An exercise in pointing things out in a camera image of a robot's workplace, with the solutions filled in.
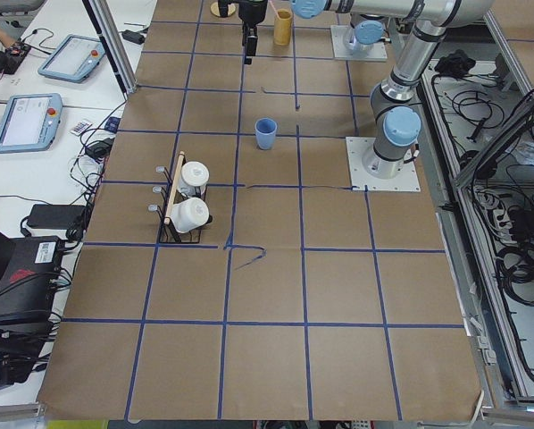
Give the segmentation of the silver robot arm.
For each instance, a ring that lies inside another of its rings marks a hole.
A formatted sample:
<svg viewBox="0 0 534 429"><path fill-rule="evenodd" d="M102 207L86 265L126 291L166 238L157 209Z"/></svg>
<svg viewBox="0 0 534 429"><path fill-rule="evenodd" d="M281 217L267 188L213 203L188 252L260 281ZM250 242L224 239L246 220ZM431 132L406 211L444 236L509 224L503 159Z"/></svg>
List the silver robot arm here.
<svg viewBox="0 0 534 429"><path fill-rule="evenodd" d="M480 19L491 1L292 1L294 14L311 19L323 12L402 18L413 22L411 34L391 73L371 93L377 125L372 147L363 151L362 164L371 176L390 180L404 164L405 154L421 131L420 116L409 107L426 66L448 28Z"/></svg>
<svg viewBox="0 0 534 429"><path fill-rule="evenodd" d="M382 21L360 21L351 27L348 44L354 51L361 50L380 42L384 32L385 26Z"/></svg>

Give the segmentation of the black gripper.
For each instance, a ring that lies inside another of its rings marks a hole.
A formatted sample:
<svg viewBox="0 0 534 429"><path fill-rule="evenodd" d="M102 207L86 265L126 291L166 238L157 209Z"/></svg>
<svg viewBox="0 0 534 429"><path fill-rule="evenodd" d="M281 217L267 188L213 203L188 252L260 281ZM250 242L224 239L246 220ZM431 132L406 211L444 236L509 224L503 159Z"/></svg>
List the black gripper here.
<svg viewBox="0 0 534 429"><path fill-rule="evenodd" d="M251 65L256 54L258 36L257 28L248 25L258 25L264 21L267 12L267 0L238 1L238 17L242 24L242 46L245 46L245 65Z"/></svg>

